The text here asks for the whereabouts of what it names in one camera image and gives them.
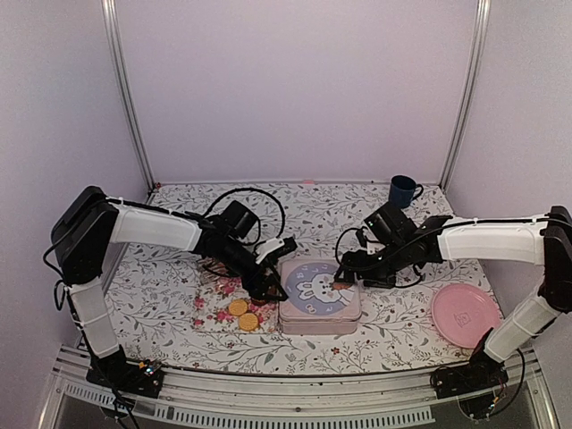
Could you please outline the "metal tin lid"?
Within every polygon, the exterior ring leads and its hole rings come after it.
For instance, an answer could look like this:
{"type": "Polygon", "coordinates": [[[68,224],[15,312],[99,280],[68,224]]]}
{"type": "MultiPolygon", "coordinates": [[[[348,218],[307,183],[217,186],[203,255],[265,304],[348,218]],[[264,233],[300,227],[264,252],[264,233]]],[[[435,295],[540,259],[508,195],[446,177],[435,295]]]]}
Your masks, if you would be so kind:
{"type": "Polygon", "coordinates": [[[362,316],[361,289],[334,279],[332,260],[295,258],[282,262],[282,288],[288,299],[279,305],[281,323],[356,323],[362,316]]]}

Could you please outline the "metal serving tongs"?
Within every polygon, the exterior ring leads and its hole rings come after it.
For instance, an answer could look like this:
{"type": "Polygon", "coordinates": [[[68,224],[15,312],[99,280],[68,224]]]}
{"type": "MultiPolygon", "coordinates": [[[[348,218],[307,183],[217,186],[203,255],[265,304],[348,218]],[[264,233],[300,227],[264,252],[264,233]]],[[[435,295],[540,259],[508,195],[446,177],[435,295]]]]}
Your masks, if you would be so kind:
{"type": "Polygon", "coordinates": [[[199,267],[209,280],[232,279],[234,273],[224,264],[213,259],[205,259],[199,262],[199,267]]]}

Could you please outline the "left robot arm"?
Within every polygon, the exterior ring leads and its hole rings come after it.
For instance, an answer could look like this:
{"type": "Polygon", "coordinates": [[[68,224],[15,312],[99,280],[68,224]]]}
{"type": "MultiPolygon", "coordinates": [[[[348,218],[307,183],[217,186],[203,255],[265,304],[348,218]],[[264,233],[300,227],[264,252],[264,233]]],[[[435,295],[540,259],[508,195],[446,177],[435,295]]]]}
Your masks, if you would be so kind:
{"type": "Polygon", "coordinates": [[[297,243],[285,236],[284,225],[275,237],[246,240],[261,219],[239,201],[220,214],[177,212],[106,195],[87,186],[65,210],[50,235],[43,262],[54,270],[73,321],[97,371],[114,388],[132,381],[126,357],[105,302],[105,286],[116,250],[130,244],[170,248],[210,258],[240,279],[255,301],[287,298],[277,272],[280,258],[297,243]]]}

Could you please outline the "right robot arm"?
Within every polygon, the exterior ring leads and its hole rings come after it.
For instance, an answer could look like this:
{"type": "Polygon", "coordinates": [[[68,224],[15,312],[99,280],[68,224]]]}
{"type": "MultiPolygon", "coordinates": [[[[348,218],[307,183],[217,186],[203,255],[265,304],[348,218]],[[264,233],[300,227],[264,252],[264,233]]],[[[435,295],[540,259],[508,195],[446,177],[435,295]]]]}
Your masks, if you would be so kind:
{"type": "Polygon", "coordinates": [[[362,248],[335,257],[336,282],[363,281],[392,288],[397,272],[449,260],[479,259],[528,263],[543,268],[543,280],[497,328],[479,341],[462,382],[482,389],[521,345],[571,310],[571,216],[563,206],[524,218],[464,219],[434,215],[415,224],[400,209],[384,204],[365,220],[381,249],[362,248]]]}

